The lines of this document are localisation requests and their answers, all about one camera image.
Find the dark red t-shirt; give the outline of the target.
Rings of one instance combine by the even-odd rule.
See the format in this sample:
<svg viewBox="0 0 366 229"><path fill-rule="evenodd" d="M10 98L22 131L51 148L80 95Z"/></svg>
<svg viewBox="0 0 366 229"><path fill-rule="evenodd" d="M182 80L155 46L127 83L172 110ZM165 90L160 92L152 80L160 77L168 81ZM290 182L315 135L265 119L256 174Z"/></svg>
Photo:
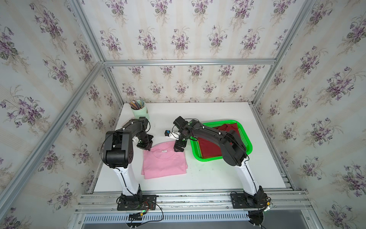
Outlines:
<svg viewBox="0 0 366 229"><path fill-rule="evenodd" d="M238 135L240 135L237 123L223 124L221 126L214 127L214 129L227 132L229 132L230 130L234 130ZM198 138L198 142L202 158L207 159L222 156L221 149L218 145L200 137Z"/></svg>

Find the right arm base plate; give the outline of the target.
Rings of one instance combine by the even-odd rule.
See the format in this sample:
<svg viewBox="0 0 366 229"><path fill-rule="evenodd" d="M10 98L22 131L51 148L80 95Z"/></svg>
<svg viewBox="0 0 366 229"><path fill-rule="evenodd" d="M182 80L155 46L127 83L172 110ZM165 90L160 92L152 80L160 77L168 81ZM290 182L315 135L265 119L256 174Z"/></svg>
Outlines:
<svg viewBox="0 0 366 229"><path fill-rule="evenodd" d="M231 203L234 209L258 209L265 210L271 203L271 198L265 193L262 197L257 198L243 193L231 192Z"/></svg>

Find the green plastic basket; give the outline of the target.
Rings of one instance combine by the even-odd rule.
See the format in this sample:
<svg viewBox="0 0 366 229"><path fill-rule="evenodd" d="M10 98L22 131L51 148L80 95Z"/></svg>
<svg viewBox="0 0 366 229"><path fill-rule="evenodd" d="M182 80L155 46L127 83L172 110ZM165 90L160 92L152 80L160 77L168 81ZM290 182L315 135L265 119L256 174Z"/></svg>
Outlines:
<svg viewBox="0 0 366 229"><path fill-rule="evenodd" d="M251 152L253 150L252 143L251 143L249 137L247 136L243 126L236 120L222 120L222 121L204 123L204 125L211 127L211 128L221 127L223 125L234 125L234 124L237 125L237 129L238 129L237 133L241 137L241 140L243 141L244 145L246 146L246 153L248 155L251 154ZM219 159L223 158L222 155L218 155L218 154L215 156L209 156L209 157L202 156L202 151L201 151L199 141L191 141L191 148L192 148L193 156L198 161L201 161L201 162L208 162L208 161L219 160Z"/></svg>

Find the pink t-shirt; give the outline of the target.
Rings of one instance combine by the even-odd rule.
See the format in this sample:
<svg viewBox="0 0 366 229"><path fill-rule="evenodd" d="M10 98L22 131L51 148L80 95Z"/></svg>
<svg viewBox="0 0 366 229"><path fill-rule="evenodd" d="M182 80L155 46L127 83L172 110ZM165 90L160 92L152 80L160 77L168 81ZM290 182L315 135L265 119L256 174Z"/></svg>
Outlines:
<svg viewBox="0 0 366 229"><path fill-rule="evenodd" d="M185 152L174 150L174 141L154 145L143 151L141 175L144 179L183 175L187 173L188 164Z"/></svg>

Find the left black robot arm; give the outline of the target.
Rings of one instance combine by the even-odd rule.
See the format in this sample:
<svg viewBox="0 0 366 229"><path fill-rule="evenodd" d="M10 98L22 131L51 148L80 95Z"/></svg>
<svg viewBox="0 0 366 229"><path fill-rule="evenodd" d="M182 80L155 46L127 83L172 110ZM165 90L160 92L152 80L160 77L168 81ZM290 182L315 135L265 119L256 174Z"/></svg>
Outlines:
<svg viewBox="0 0 366 229"><path fill-rule="evenodd" d="M113 169L123 188L118 203L135 205L143 203L141 186L132 168L133 139L137 138L139 149L149 151L153 144L153 135L147 133L149 125L150 122L146 117L131 119L120 129L108 131L102 143L102 162Z"/></svg>

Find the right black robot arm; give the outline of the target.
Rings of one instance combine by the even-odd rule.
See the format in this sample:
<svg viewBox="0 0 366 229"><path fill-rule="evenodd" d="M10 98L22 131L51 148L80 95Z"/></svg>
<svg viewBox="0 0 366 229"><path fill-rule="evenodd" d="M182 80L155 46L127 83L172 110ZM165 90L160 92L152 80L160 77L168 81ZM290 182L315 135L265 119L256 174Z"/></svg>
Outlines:
<svg viewBox="0 0 366 229"><path fill-rule="evenodd" d="M174 144L176 152L182 152L188 140L203 138L217 145L223 160L236 169L243 192L230 194L234 209L256 209L263 212L269 208L271 199L254 179L248 164L249 156L246 153L246 146L235 131L217 130L205 126L197 119L187 121L181 116L176 118L173 124L178 129L178 133L173 134L176 139Z"/></svg>

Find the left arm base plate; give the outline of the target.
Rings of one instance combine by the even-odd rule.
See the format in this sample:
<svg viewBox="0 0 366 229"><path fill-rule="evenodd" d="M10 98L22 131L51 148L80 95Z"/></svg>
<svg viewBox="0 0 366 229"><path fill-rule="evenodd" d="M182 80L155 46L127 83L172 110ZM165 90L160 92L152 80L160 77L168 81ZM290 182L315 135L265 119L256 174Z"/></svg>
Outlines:
<svg viewBox="0 0 366 229"><path fill-rule="evenodd" d="M157 195L127 196L121 195L117 198L117 210L155 210Z"/></svg>

